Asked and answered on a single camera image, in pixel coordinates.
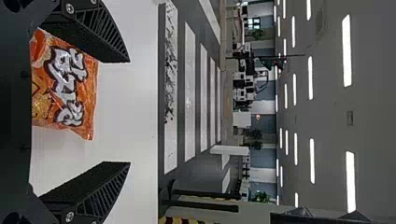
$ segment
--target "floor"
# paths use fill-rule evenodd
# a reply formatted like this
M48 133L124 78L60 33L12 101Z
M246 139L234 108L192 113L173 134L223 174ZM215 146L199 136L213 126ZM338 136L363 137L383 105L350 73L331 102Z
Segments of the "floor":
M159 188L224 192L236 185L240 158L223 167L209 149L225 143L218 0L168 0L159 7Z
M282 17L282 5L277 7ZM323 20L317 20L324 7ZM281 204L330 210L347 210L346 151L355 153L356 205L374 220L396 221L396 169L394 158L394 114L396 89L393 75L393 44L396 38L396 2L312 1L312 18L307 21L306 1L287 1L287 18L281 18L281 37L276 53L283 54L288 40L292 58L277 82L278 129L289 131L289 156L278 150L283 166L284 187L279 187ZM352 85L343 82L342 20L351 18ZM296 20L296 47L291 46L291 17ZM316 22L325 21L317 34ZM313 57L313 100L308 99L307 57ZM292 75L296 74L297 105L293 105ZM289 108L285 109L284 84L289 83ZM353 111L353 125L347 114ZM298 134L298 165L293 162L293 134ZM310 181L309 139L315 140L315 184Z

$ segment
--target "gray floor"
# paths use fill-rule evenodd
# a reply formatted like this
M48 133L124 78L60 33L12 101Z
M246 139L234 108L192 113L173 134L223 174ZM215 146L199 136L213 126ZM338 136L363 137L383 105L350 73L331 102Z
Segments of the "gray floor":
M200 151L200 75L201 74L201 52L200 52L200 44L202 43L207 49L208 60L210 58L214 59L216 66L219 66L219 49L220 45L218 40L216 39L212 28L205 16L203 9L200 6L199 0L173 0L173 3L177 7L178 10L178 91L177 91L177 100L179 109L177 111L178 123L177 123L177 134L178 136L184 136L184 108L181 105L184 105L184 46L185 46L185 22L188 23L190 28L196 35L196 145L195 152L196 156L188 162L184 162L184 137L179 137L177 140L177 168L170 173L164 175L163 174L163 158L164 158L164 134L163 134L163 123L159 122L159 188L163 188L167 185L167 183L172 179L177 179L179 181L180 187L183 189L190 190L199 190L199 191L213 191L213 192L221 192L222 191L222 180L226 175L227 171L231 170L231 182L229 189L233 189L236 185L236 180L239 176L238 166L239 162L241 162L238 157L231 157L229 163L226 165L224 169L222 169L221 164L221 156L220 155L211 155L208 153L208 150L204 153ZM219 20L219 1L210 0L212 7L214 8L215 15ZM164 57L164 41L165 41L165 30L164 30L164 17L165 17L165 7L164 5L160 6L160 19L159 19L159 120L163 120L163 111L164 111L164 103L163 103L163 92L164 92L164 66L165 61ZM208 123L208 136L210 136L210 128Z
M281 22L281 38L276 53L313 56L314 99L308 100L307 58L294 58L288 72L278 81L280 111L278 128L298 133L299 164L290 154L278 151L284 167L282 204L293 205L299 193L300 205L347 210L346 151L356 157L357 208L376 220L396 221L396 89L393 75L396 30L393 0L315 0L312 18L306 20L305 0L288 1L287 19ZM326 3L324 33L316 35L316 16ZM353 85L344 88L342 58L342 19L351 16ZM296 48L291 48L291 16L296 16ZM297 75L297 106L292 106L292 74ZM289 106L285 110L284 83L289 86ZM347 111L354 112L354 125L347 126ZM316 144L316 184L309 176L309 138Z

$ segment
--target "wall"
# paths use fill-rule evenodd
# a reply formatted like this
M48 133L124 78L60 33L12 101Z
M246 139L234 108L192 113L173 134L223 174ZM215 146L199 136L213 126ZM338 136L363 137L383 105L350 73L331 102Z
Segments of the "wall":
M274 2L247 5L247 15L250 18L274 15Z
M260 17L260 23L262 29L274 28L274 15Z
M250 166L256 168L276 168L276 149L262 148L250 150Z
M265 85L266 81L258 81L257 86L263 86ZM257 101L262 101L262 100L275 100L275 92L276 92L276 83L274 81L268 81L266 84L266 87L263 91L259 92L256 96Z

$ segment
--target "white wall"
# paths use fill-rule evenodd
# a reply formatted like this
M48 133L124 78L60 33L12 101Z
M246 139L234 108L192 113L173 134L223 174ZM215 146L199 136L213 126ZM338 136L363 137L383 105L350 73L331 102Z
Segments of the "white wall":
M247 15L250 18L274 15L274 3L266 2L247 6Z
M130 161L124 188L106 224L158 223L158 6L104 0L131 62L100 64L93 141L70 131L33 128L30 182L41 195L101 161ZM131 8L138 8L131 13Z
M274 115L275 101L253 101L250 108L251 114Z
M253 49L272 49L275 46L275 40L255 40L250 41L251 47Z
M250 181L260 183L276 183L276 169L250 167Z
M251 126L250 112L233 112L233 126L247 128Z

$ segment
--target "orange snack bag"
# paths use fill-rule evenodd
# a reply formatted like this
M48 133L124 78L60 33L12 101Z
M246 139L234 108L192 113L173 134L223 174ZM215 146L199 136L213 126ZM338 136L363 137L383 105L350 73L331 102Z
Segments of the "orange snack bag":
M30 52L33 125L92 140L99 62L43 30L35 31Z

